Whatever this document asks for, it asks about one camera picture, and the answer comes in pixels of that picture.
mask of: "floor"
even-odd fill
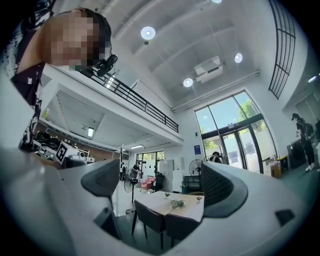
[[[319,165],[316,164],[313,170],[307,171],[308,164],[290,169],[281,177],[281,181],[291,189],[298,197],[304,200],[310,207],[313,206],[320,192],[320,172],[317,171]]]
[[[296,169],[290,169],[283,174],[281,181],[292,190],[298,197],[304,200],[310,207],[313,206],[320,192],[320,173],[317,168],[306,172],[307,164],[304,164]],[[163,234],[163,250],[160,247],[160,234],[147,227],[148,239],[145,237],[143,223],[137,219],[134,234],[131,235],[132,223],[134,214],[125,215],[126,209],[131,206],[131,193],[126,193],[123,182],[118,185],[119,191],[119,216],[116,218],[119,227],[122,241],[140,251],[151,255],[161,255],[171,248],[171,238],[166,232]],[[135,198],[147,197],[145,190],[140,192],[140,188],[134,189]]]
[[[148,239],[145,237],[144,225],[141,221],[136,220],[136,225],[133,235],[131,235],[131,228],[133,223],[134,214],[120,216],[116,218],[122,241],[144,253],[151,255],[161,255],[171,249],[171,238],[167,236],[166,232],[163,233],[163,250],[160,245],[160,234],[146,227]]]

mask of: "backpack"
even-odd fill
[[[307,137],[310,137],[314,133],[314,128],[312,127],[312,125],[310,123],[306,123],[304,126],[304,129],[305,129],[305,134],[307,135]]]
[[[310,137],[314,133],[314,128],[312,127],[312,125],[310,123],[307,123],[304,120],[302,120],[302,121],[299,120],[299,121],[297,121],[297,123],[299,123],[303,126],[303,128],[304,128],[303,136],[307,140],[308,137]]]

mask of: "pink chair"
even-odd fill
[[[141,192],[141,190],[146,190],[146,193],[148,194],[148,190],[151,189],[151,187],[154,185],[155,179],[156,178],[154,178],[154,177],[148,177],[145,180],[141,181],[140,182],[140,184],[141,184],[140,192]]]

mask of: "gray chair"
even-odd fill
[[[164,216],[166,235],[171,238],[171,248],[174,247],[175,239],[183,240],[189,236],[199,225],[200,222],[173,214]]]
[[[148,226],[155,232],[160,233],[161,250],[163,250],[164,249],[164,231],[166,230],[166,223],[165,223],[164,217],[148,209],[147,207],[145,207],[143,204],[139,203],[136,200],[134,200],[134,205],[135,205],[135,213],[134,213],[131,234],[133,235],[135,231],[134,226],[136,225],[135,222],[138,216],[139,220],[143,223],[145,239],[148,239],[147,229],[146,229],[146,226]]]

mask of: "ceiling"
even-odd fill
[[[150,148],[170,144],[94,102],[72,97],[61,90],[47,108],[49,111],[45,119],[73,134],[103,144],[106,148],[120,148],[124,145],[123,148],[129,150],[137,145]],[[93,137],[88,136],[88,128],[94,129]]]
[[[145,65],[169,95],[174,107],[187,99],[212,91],[217,78],[206,83],[195,82],[192,87],[182,86],[186,78],[197,75],[194,67],[219,56],[223,74],[244,77],[256,70],[246,43],[239,38],[237,24],[233,21],[234,0],[214,3],[211,0],[57,0],[56,13],[76,7],[95,10],[104,15],[112,29],[112,43],[121,42],[130,53]],[[151,26],[155,37],[145,45],[141,29]],[[244,56],[235,63],[235,54]],[[120,73],[135,76],[122,59],[115,68]],[[127,81],[143,77],[125,76]]]

